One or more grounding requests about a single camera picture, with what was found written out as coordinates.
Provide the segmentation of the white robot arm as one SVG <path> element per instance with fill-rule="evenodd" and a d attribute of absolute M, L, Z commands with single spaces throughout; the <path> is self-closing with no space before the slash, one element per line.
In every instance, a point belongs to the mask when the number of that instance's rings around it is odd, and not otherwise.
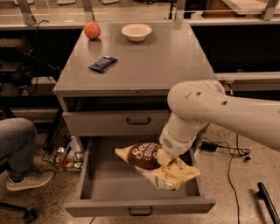
<path fill-rule="evenodd" d="M 229 96 L 217 80 L 185 81 L 167 95 L 171 116 L 159 142 L 178 157 L 213 123 L 280 151 L 280 102 Z"/>

